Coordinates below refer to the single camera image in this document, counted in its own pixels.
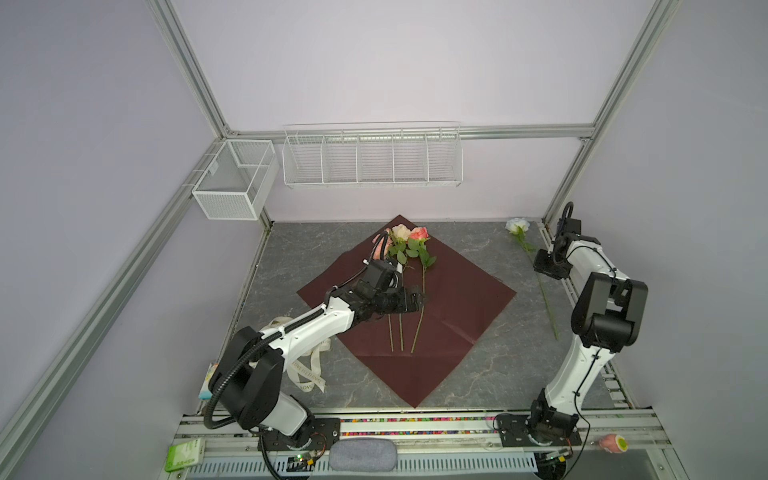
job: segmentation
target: green package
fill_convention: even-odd
[[[184,467],[197,465],[203,461],[205,440],[195,439],[191,442],[173,445],[168,449],[168,459],[165,461],[165,471],[173,472]]]

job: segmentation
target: peach rose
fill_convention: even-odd
[[[427,233],[427,227],[416,227],[413,230],[411,230],[411,236],[413,240],[426,240],[429,238],[429,234]]]

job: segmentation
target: wire shelf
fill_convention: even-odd
[[[283,174],[288,187],[459,185],[459,126],[287,133]]]
[[[192,189],[211,220],[258,220],[280,169],[269,140],[226,140]]]

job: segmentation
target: gray marble surface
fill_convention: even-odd
[[[261,329],[276,316],[298,316],[308,306],[296,291],[382,223],[275,223],[240,317]],[[458,367],[419,407],[528,409],[555,375],[571,342],[571,304],[560,281],[542,276],[557,318],[555,340],[536,273],[501,222],[424,223],[431,236],[458,251],[517,295]],[[544,246],[535,224],[528,241]],[[283,379],[283,391],[309,407],[409,407],[337,339],[321,354],[326,391],[302,392]],[[309,357],[304,357],[309,366]],[[588,409],[612,408],[601,379],[584,398]]]

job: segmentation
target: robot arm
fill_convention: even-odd
[[[386,238],[387,233],[377,237],[374,252],[380,245],[383,250]],[[285,368],[324,339],[369,320],[374,313],[421,309],[421,291],[417,286],[406,291],[402,266],[391,260],[373,260],[374,252],[357,275],[335,286],[318,307],[278,328],[257,332],[246,327],[234,335],[208,384],[212,396],[204,410],[206,427],[216,429],[237,422],[246,430],[257,426],[275,429],[292,445],[306,443],[313,416],[298,400],[280,391]],[[218,402],[231,416],[215,422]]]
[[[531,405],[529,433],[537,442],[568,438],[584,394],[608,360],[632,345],[640,331],[648,288],[605,256],[598,239],[581,235],[581,221],[566,205],[549,251],[539,250],[534,269],[555,279],[570,277],[578,301],[571,316],[571,348],[554,379]]]

